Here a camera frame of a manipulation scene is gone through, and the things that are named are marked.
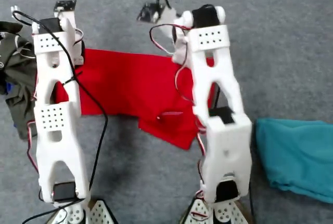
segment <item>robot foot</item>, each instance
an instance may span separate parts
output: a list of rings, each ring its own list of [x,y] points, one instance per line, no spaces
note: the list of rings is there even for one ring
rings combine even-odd
[[[253,224],[253,221],[239,201],[208,207],[203,200],[193,199],[179,224]]]
[[[89,213],[78,213],[79,211],[71,211],[66,213],[61,209],[55,213],[47,224],[118,224],[111,210],[103,200],[91,200],[88,204]],[[83,220],[78,221],[79,216],[84,215]]]

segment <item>olive green cloth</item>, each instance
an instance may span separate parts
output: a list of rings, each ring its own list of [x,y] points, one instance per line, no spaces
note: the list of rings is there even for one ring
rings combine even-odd
[[[19,137],[27,140],[27,122],[34,120],[37,64],[33,45],[18,34],[21,29],[21,24],[0,21],[0,94],[5,95]],[[6,83],[12,85],[10,91]],[[36,135],[35,125],[31,134]]]

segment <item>gray carpet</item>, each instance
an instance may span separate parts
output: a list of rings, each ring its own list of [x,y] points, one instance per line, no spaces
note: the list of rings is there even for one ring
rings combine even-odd
[[[11,5],[36,17],[51,17],[55,1],[1,0],[0,17],[11,20]],[[87,47],[163,54],[149,40],[150,26],[135,21],[145,1],[78,0],[76,17]],[[235,74],[252,120],[270,116],[332,122],[332,0],[170,2],[178,12],[206,3],[225,8]],[[3,100],[0,106],[0,223],[21,223],[52,206],[38,201],[26,143],[18,139]],[[102,125],[102,117],[91,116],[79,124],[89,173]],[[106,199],[120,223],[177,223],[199,187],[199,155],[195,143],[184,151],[142,132],[136,119],[112,116],[92,194]],[[332,205],[271,189],[253,155],[258,224],[333,223]]]

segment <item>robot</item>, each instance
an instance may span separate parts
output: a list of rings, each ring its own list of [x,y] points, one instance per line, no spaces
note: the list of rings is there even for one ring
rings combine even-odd
[[[238,200],[249,190],[252,124],[244,113],[234,76],[225,11],[220,6],[204,5],[178,15],[168,0],[165,2],[146,3],[137,20],[160,27],[173,40],[175,52],[169,52],[172,61],[181,64],[181,69],[191,70],[193,113],[206,129],[208,146],[202,168],[199,166],[200,190],[181,223],[250,223]],[[207,65],[209,56],[214,59],[213,67]],[[226,96],[228,106],[209,110],[207,100],[214,82]]]
[[[18,15],[33,21],[38,71],[34,114],[39,185],[42,200],[52,203],[58,211],[48,224],[114,224],[117,221],[106,204],[91,200],[92,180],[88,182],[84,154],[76,137],[82,85],[76,79],[75,65],[83,64],[84,44],[82,31],[76,29],[75,2],[57,2],[54,17],[40,21],[23,14],[17,7],[12,8],[12,15],[20,22]],[[224,9],[204,5],[178,15],[167,0],[166,6],[160,5],[158,0],[146,4],[138,20],[162,27],[175,46],[172,61],[191,69],[193,112],[207,136],[207,153],[204,153],[202,167],[199,164],[200,190],[180,223],[250,223],[237,201],[247,195],[249,188],[252,124],[244,113],[240,88],[233,73]],[[213,67],[207,65],[207,55],[213,56]],[[69,100],[50,104],[57,81],[63,84]],[[207,97],[213,82],[225,94],[227,107],[208,109]],[[56,181],[54,168],[58,161],[65,162],[74,181]]]
[[[11,8],[13,17],[20,22],[26,23],[20,16],[33,21],[28,25],[32,27],[37,62],[34,115],[40,199],[58,210],[48,224],[115,224],[117,221],[105,202],[91,199],[92,179],[89,185],[84,154],[76,136],[76,123],[81,116],[79,86],[82,85],[76,79],[74,66],[84,62],[84,43],[83,32],[76,28],[75,5],[76,1],[59,1],[54,17],[40,21],[23,14],[17,6]],[[66,90],[67,102],[51,104],[56,82],[61,82]],[[74,181],[56,181],[54,170],[59,161],[68,166]]]

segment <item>teal cloth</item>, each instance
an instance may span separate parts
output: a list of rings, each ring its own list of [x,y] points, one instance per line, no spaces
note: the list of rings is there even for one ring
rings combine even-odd
[[[271,187],[333,203],[333,125],[257,120],[259,156]]]

